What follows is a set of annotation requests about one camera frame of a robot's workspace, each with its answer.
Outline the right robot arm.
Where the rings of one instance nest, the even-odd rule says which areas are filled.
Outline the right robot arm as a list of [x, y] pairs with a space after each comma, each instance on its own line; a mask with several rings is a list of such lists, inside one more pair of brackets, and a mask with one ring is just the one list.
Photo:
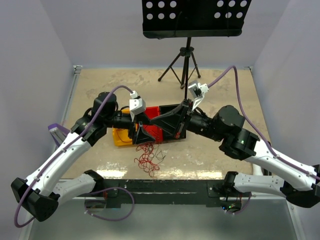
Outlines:
[[249, 175], [229, 171], [217, 187], [224, 196], [265, 193], [285, 198], [293, 205], [311, 208], [320, 202], [320, 167], [306, 165], [270, 147], [243, 127], [245, 118], [232, 105], [222, 107], [214, 117], [192, 110], [190, 100], [154, 117], [150, 122], [174, 138], [183, 131], [220, 142], [226, 156], [246, 161], [270, 171], [271, 175]]

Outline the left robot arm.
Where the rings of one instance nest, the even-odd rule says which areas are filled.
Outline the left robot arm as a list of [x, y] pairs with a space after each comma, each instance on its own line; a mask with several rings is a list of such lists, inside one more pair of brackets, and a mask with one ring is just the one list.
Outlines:
[[146, 103], [136, 91], [130, 93], [129, 112], [118, 108], [113, 92], [101, 92], [93, 106], [88, 108], [63, 139], [53, 154], [26, 178], [17, 177], [10, 185], [18, 203], [14, 217], [20, 209], [31, 214], [33, 220], [43, 222], [63, 203], [82, 194], [99, 196], [104, 190], [103, 177], [94, 170], [87, 170], [66, 184], [60, 184], [62, 175], [73, 163], [93, 147], [109, 128], [129, 131], [135, 144], [153, 142], [155, 139], [143, 126], [149, 123], [145, 114]]

